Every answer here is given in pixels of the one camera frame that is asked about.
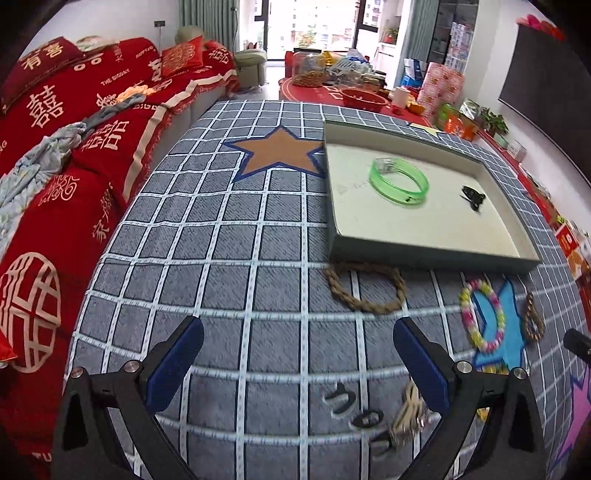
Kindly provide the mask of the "beige hair clip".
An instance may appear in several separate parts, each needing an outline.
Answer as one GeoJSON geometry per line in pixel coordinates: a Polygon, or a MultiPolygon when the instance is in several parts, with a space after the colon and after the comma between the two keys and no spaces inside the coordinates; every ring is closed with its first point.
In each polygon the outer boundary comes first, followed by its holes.
{"type": "Polygon", "coordinates": [[[429,409],[419,388],[410,380],[403,393],[403,403],[390,427],[392,446],[399,449],[414,439],[426,426],[429,409]]]}

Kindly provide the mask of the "red sofa cover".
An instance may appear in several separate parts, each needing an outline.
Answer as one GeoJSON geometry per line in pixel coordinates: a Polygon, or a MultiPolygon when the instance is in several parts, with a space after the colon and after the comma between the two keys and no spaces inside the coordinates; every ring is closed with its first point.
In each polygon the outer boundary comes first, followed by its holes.
{"type": "Polygon", "coordinates": [[[70,341],[95,266],[138,192],[162,134],[201,95],[235,86],[224,46],[204,66],[161,75],[143,37],[71,42],[85,57],[47,76],[1,111],[1,177],[45,136],[135,93],[82,140],[35,195],[1,249],[1,475],[46,479],[70,341]]]}

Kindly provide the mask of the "black hair claw clip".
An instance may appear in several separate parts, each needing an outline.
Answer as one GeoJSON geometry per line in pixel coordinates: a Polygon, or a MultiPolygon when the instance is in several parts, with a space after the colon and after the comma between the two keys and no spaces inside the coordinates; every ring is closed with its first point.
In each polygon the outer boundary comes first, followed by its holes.
{"type": "Polygon", "coordinates": [[[480,208],[486,200],[486,195],[484,193],[467,185],[462,187],[462,197],[469,202],[471,209],[477,213],[480,212],[480,208]]]}

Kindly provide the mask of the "grey checked table cloth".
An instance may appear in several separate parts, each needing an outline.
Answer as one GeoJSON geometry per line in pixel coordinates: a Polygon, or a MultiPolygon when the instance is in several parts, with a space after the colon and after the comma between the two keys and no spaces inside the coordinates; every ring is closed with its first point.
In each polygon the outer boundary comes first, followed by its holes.
{"type": "Polygon", "coordinates": [[[90,373],[201,319],[204,347],[159,420],[202,479],[393,479],[428,440],[380,456],[353,429],[365,409],[392,419],[409,377],[394,318],[332,297],[324,180],[283,167],[239,177],[232,141],[276,126],[318,139],[325,120],[421,135],[347,108],[216,103],[152,171],[86,291],[68,364],[90,373]]]}

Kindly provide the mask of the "green translucent bangle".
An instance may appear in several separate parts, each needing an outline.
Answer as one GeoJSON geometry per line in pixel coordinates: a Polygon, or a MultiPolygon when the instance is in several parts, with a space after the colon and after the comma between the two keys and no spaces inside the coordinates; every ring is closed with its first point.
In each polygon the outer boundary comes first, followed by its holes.
{"type": "Polygon", "coordinates": [[[382,197],[402,205],[420,205],[430,190],[426,175],[401,158],[377,158],[370,166],[369,182],[382,197]]]}

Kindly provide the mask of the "green shallow box tray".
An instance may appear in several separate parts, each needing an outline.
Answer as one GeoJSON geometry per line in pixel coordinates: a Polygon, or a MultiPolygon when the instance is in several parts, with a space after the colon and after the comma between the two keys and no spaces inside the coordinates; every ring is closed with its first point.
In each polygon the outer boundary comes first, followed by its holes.
{"type": "Polygon", "coordinates": [[[528,273],[541,254],[492,160],[422,129],[325,121],[332,261],[528,273]]]}

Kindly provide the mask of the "green potted plant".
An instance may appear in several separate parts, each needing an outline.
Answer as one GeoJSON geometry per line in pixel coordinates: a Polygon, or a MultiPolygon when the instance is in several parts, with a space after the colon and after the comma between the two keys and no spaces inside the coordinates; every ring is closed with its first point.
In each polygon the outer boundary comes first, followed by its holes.
{"type": "Polygon", "coordinates": [[[483,107],[479,113],[479,119],[482,121],[482,128],[491,136],[507,135],[509,128],[502,114],[495,114],[490,108],[483,107]]]}

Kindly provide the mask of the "grey blue blanket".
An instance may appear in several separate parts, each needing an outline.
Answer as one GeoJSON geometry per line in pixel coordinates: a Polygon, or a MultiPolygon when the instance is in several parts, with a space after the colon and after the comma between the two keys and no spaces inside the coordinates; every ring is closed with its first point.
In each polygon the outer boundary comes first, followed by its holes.
{"type": "Polygon", "coordinates": [[[24,154],[15,166],[1,177],[1,249],[14,237],[20,220],[36,194],[63,168],[72,150],[96,128],[116,113],[142,103],[146,95],[135,93],[103,107],[90,117],[45,136],[24,154]]]}

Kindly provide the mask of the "pink floral gift box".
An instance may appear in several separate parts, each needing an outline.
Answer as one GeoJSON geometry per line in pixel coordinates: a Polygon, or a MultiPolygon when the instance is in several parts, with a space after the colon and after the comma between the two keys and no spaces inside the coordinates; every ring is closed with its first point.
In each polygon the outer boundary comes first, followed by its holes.
{"type": "Polygon", "coordinates": [[[464,87],[465,76],[443,64],[431,62],[417,98],[425,108],[423,116],[436,123],[439,108],[444,103],[454,104],[464,87]]]}

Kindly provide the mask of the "red round table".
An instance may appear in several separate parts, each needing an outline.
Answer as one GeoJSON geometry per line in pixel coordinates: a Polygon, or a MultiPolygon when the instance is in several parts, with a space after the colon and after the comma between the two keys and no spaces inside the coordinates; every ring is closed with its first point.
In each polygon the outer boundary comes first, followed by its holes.
{"type": "Polygon", "coordinates": [[[280,80],[280,98],[288,101],[318,103],[331,106],[348,107],[370,113],[380,113],[405,120],[412,124],[430,127],[430,122],[421,115],[393,104],[377,93],[352,87],[301,87],[294,85],[293,78],[280,80]]]}

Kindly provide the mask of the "white mug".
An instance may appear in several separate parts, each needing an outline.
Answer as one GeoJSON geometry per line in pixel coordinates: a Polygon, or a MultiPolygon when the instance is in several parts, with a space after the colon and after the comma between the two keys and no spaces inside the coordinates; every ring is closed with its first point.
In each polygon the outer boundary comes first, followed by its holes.
{"type": "Polygon", "coordinates": [[[390,98],[394,107],[398,109],[406,109],[410,92],[405,87],[396,87],[391,90],[390,98]]]}

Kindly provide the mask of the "red plastic basket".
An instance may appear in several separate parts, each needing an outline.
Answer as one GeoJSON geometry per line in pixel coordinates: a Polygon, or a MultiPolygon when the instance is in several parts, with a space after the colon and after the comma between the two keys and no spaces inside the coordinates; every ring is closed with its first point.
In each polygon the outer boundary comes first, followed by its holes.
{"type": "Polygon", "coordinates": [[[373,113],[380,113],[389,102],[377,93],[356,89],[342,88],[342,103],[348,108],[365,110],[373,113]]]}

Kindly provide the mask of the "dark red pillow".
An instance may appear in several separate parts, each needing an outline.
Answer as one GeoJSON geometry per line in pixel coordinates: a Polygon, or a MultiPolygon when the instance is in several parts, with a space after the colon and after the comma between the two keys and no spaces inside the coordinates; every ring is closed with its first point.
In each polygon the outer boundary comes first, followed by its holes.
{"type": "Polygon", "coordinates": [[[9,107],[47,76],[85,57],[85,53],[64,37],[50,40],[19,59],[1,86],[1,111],[9,107]]]}

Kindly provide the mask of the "clear snack jar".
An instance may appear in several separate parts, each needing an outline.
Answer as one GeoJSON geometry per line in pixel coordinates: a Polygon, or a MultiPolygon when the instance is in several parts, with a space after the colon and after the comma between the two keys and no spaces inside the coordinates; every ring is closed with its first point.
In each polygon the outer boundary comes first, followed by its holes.
{"type": "Polygon", "coordinates": [[[325,73],[325,56],[322,50],[298,49],[293,57],[293,84],[304,88],[322,87],[325,73]]]}

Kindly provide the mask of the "red embroidered cushion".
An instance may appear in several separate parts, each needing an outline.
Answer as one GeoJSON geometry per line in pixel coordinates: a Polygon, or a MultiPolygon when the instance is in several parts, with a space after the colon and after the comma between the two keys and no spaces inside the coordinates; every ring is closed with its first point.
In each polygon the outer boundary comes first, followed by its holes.
{"type": "Polygon", "coordinates": [[[161,75],[169,77],[175,73],[204,66],[201,36],[165,49],[161,54],[161,75]]]}

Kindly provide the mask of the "green curtain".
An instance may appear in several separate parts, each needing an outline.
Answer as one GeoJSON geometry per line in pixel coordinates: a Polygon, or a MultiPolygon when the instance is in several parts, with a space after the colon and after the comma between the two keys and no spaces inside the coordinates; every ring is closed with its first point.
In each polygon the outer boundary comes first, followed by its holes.
{"type": "Polygon", "coordinates": [[[205,37],[235,51],[238,39],[238,1],[179,0],[179,24],[197,26],[205,37]]]}

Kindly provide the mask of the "black wall television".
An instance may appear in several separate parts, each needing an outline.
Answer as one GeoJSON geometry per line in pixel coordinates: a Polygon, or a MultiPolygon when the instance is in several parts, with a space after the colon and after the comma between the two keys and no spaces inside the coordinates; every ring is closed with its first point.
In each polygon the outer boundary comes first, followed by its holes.
{"type": "Polygon", "coordinates": [[[520,25],[499,100],[590,174],[590,74],[569,43],[520,25]]]}

